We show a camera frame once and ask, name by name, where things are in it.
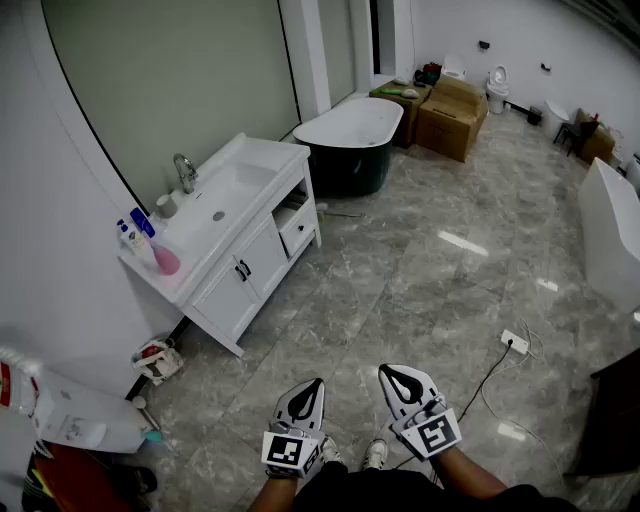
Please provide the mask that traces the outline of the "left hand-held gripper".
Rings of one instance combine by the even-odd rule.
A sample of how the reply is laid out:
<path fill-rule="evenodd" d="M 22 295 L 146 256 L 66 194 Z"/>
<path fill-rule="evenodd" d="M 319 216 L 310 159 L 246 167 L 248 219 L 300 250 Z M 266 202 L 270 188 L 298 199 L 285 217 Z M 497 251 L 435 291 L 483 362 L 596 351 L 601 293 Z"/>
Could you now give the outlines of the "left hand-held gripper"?
<path fill-rule="evenodd" d="M 261 462 L 270 477 L 311 479 L 321 467 L 321 447 L 326 435 L 325 384 L 314 378 L 283 394 L 276 404 L 276 422 L 263 435 Z"/>

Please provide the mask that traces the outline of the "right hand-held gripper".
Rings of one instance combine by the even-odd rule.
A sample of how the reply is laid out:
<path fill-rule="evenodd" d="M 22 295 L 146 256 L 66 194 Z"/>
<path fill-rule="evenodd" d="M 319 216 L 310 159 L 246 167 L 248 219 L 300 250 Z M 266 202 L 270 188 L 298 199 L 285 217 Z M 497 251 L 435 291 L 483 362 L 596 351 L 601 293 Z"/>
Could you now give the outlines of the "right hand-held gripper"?
<path fill-rule="evenodd" d="M 419 461 L 427 461 L 462 440 L 453 409 L 437 394 L 428 374 L 406 365 L 381 364 L 378 378 L 395 419 L 390 430 Z M 406 412 L 410 404 L 424 405 Z"/>

